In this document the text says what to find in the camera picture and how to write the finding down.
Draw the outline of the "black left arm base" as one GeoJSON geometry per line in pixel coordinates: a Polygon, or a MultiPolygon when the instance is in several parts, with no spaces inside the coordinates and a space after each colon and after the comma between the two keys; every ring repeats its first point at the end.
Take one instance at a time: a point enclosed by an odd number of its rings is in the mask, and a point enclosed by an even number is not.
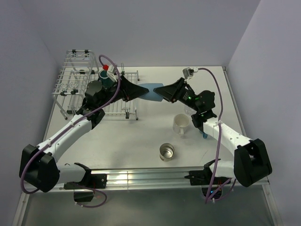
{"type": "Polygon", "coordinates": [[[64,184],[64,189],[104,189],[107,183],[106,174],[91,174],[86,179],[80,182],[69,182],[64,184]]]}

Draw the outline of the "stainless steel cup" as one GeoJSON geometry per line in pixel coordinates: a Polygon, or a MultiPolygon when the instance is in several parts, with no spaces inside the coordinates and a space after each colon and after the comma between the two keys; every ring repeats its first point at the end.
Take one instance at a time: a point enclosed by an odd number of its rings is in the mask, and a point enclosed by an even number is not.
{"type": "Polygon", "coordinates": [[[159,157],[162,161],[171,161],[175,154],[175,148],[170,143],[164,143],[159,148],[159,157]]]}

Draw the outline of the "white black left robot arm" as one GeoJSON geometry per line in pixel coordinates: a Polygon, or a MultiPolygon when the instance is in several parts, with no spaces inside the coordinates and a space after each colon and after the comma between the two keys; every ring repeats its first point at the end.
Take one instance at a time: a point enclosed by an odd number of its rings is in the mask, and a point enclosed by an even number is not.
{"type": "Polygon", "coordinates": [[[76,183],[81,188],[90,186],[92,177],[89,167],[81,163],[58,167],[58,160],[79,138],[100,123],[106,106],[120,99],[131,101],[148,92],[147,88],[131,83],[124,76],[120,76],[107,89],[100,81],[88,83],[82,106],[70,122],[51,138],[23,149],[19,171],[21,189],[26,194],[30,193],[25,189],[24,182],[43,192],[60,183],[76,183]]]}

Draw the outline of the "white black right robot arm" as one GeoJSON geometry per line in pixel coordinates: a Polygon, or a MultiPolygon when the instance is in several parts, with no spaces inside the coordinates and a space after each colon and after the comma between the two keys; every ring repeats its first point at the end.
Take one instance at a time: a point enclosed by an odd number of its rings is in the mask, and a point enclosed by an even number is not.
{"type": "Polygon", "coordinates": [[[250,139],[221,122],[213,113],[215,93],[209,90],[195,94],[184,78],[177,82],[153,89],[164,100],[180,101],[196,111],[191,116],[195,128],[207,134],[226,147],[233,156],[231,161],[221,158],[204,165],[197,176],[202,185],[226,182],[236,179],[242,186],[249,187],[272,173],[272,166],[265,143],[260,139],[250,139]]]}

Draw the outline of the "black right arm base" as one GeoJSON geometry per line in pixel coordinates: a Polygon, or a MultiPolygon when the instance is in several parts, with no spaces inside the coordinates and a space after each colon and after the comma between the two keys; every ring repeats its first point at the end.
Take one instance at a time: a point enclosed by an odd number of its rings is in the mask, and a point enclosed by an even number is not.
{"type": "MultiPolygon", "coordinates": [[[[210,184],[212,177],[211,171],[208,169],[203,170],[191,170],[189,174],[184,178],[190,181],[191,186],[206,186],[210,184]]],[[[228,178],[226,177],[215,177],[213,180],[213,185],[222,185],[226,182],[228,178]]]]}

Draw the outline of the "light blue plastic cup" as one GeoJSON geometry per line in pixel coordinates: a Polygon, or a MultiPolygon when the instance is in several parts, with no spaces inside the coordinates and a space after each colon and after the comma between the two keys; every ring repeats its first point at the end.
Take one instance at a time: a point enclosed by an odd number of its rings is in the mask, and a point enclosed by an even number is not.
{"type": "Polygon", "coordinates": [[[149,90],[149,92],[147,94],[140,96],[139,97],[140,99],[148,100],[148,101],[155,101],[155,102],[163,101],[163,97],[160,96],[159,94],[155,93],[154,89],[163,87],[164,84],[162,84],[162,83],[143,83],[143,84],[139,84],[139,86],[149,90]]]}

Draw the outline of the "dark green ceramic mug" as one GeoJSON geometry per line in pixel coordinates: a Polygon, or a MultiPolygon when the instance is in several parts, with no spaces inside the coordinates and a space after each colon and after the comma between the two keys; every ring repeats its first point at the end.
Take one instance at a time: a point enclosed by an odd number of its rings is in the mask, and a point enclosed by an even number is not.
{"type": "Polygon", "coordinates": [[[100,81],[102,83],[102,85],[105,89],[108,89],[108,88],[112,87],[116,82],[114,79],[112,80],[107,75],[107,71],[105,71],[105,70],[102,70],[102,71],[99,72],[98,81],[100,81]]]}

